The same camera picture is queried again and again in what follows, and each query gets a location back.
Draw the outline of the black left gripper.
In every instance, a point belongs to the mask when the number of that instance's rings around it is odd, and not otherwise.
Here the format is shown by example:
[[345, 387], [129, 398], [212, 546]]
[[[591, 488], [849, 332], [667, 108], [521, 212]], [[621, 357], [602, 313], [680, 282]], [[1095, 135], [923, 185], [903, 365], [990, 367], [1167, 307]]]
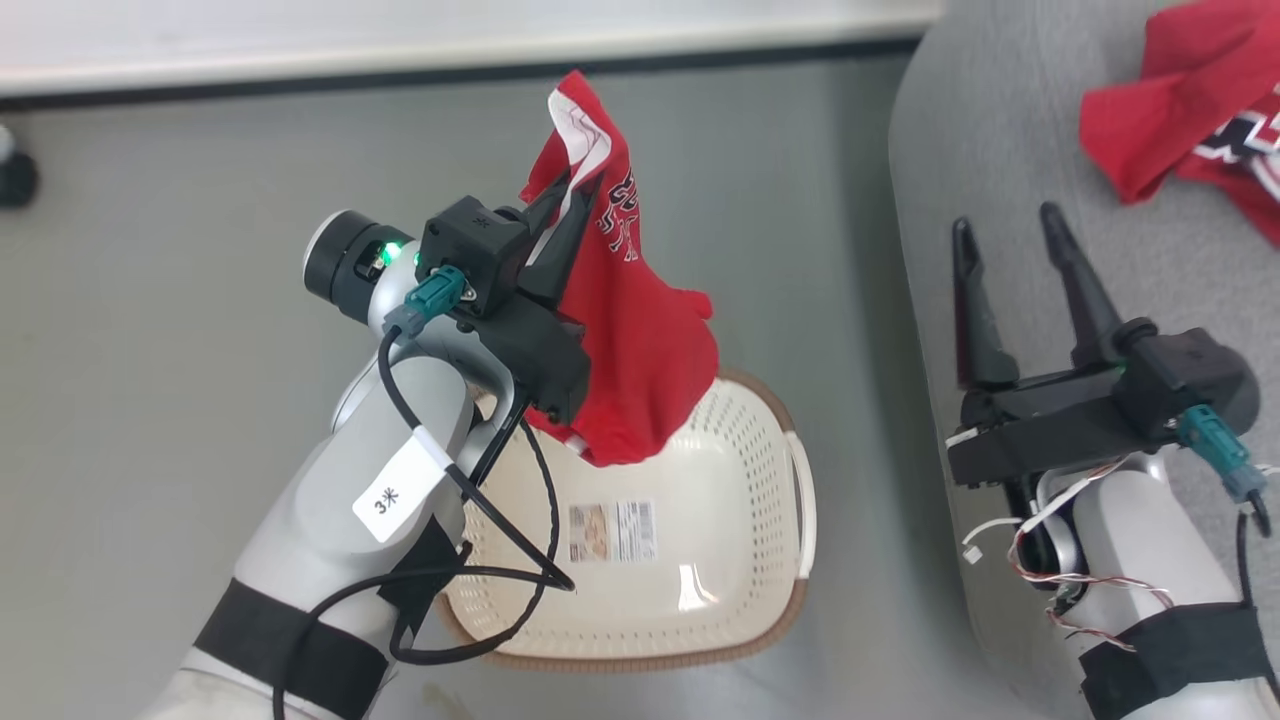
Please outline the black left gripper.
[[477, 333], [480, 345], [527, 393], [530, 404], [553, 424], [567, 427], [588, 396], [591, 360], [581, 345], [582, 329], [556, 311], [590, 224], [600, 181], [571, 187], [561, 172], [527, 201], [522, 238], [536, 241], [520, 272], [520, 292], [485, 316], [461, 304], [451, 318]]

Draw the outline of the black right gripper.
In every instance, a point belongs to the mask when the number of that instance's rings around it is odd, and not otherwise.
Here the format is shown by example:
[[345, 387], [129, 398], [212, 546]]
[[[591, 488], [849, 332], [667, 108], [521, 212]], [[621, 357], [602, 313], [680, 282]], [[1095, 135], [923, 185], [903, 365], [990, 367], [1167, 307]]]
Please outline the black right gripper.
[[1018, 363], [1000, 338], [973, 225], [965, 217], [956, 219], [951, 229], [954, 316], [957, 384], [964, 396], [957, 433], [946, 448], [956, 486], [1006, 484], [1151, 451], [1151, 442], [1130, 427], [1114, 397], [1124, 365], [1114, 345], [1114, 332], [1123, 324], [1117, 310], [1061, 208], [1042, 202], [1039, 223], [1066, 295], [1075, 338], [1071, 366], [1082, 372], [1020, 379]]

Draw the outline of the red shirt with black lettering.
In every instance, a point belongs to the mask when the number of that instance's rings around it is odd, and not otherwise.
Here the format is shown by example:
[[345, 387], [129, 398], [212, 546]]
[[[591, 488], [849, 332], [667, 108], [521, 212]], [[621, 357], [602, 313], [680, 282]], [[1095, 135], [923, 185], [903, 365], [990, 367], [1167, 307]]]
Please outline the red shirt with black lettering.
[[586, 398], [567, 427], [529, 410], [531, 427], [599, 466], [658, 455], [719, 369], [705, 293], [667, 284], [643, 256], [643, 220], [628, 145], [595, 90], [570, 72], [548, 99], [554, 126], [520, 197], [562, 176], [596, 186], [561, 311], [585, 329]]

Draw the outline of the red shirt with striped trim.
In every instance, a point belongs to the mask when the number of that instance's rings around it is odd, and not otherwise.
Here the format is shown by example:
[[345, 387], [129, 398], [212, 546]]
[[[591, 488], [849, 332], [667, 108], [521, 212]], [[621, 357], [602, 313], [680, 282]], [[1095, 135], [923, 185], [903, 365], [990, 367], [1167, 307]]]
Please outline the red shirt with striped trim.
[[1153, 14], [1139, 77], [1084, 95], [1079, 140], [1123, 204], [1210, 184], [1280, 250], [1280, 0]]

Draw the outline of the grey fabric sofa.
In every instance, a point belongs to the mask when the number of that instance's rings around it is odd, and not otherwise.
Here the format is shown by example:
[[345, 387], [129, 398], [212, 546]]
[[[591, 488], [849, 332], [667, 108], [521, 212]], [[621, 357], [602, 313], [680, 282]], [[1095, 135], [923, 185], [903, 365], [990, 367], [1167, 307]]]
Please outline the grey fabric sofa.
[[1005, 350], [1024, 375], [1069, 368], [1074, 345], [1042, 202], [1064, 211], [1125, 319], [1202, 327], [1261, 386], [1245, 434], [1272, 465], [1272, 539], [1248, 551], [1260, 625], [1280, 674], [1280, 250], [1216, 188], [1169, 179], [1123, 205], [1078, 138], [1092, 88], [1134, 79], [1146, 22], [1188, 0], [947, 0], [909, 61], [890, 122], [902, 255], [940, 438], [959, 424], [951, 228], [965, 217], [986, 261]]

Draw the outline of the white and black baseboard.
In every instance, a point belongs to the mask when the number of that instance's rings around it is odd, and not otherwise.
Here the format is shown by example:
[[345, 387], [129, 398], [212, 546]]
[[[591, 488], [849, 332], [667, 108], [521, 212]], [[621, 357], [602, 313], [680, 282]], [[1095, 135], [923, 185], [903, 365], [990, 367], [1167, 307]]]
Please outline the white and black baseboard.
[[0, 0], [0, 99], [810, 47], [948, 0]]

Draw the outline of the printed sticker label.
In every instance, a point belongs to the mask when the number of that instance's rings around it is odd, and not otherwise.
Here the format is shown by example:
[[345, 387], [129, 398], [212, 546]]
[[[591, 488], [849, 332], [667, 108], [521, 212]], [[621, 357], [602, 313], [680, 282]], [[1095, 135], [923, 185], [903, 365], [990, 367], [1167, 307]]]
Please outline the printed sticker label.
[[653, 501], [575, 503], [570, 506], [568, 520], [571, 562], [645, 564], [658, 560]]

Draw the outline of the cream perforated laundry basket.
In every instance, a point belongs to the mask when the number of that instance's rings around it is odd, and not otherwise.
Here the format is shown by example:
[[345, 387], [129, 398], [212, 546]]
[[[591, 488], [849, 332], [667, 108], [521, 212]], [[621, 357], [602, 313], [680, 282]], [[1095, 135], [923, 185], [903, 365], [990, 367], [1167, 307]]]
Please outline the cream perforated laundry basket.
[[[653, 673], [728, 662], [780, 642], [797, 619], [817, 551], [815, 484], [781, 400], [724, 369], [667, 446], [595, 468], [543, 432], [516, 430], [484, 491], [530, 539], [559, 520], [547, 591], [488, 661], [544, 673]], [[575, 503], [655, 506], [655, 562], [571, 562]]]

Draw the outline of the black caster wheel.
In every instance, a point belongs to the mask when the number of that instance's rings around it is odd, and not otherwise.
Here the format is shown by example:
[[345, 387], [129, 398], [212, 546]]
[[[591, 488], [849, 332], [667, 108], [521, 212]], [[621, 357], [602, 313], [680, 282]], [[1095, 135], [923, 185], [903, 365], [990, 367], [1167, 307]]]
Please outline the black caster wheel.
[[35, 160], [19, 147], [13, 132], [0, 124], [0, 210], [29, 206], [37, 188]]

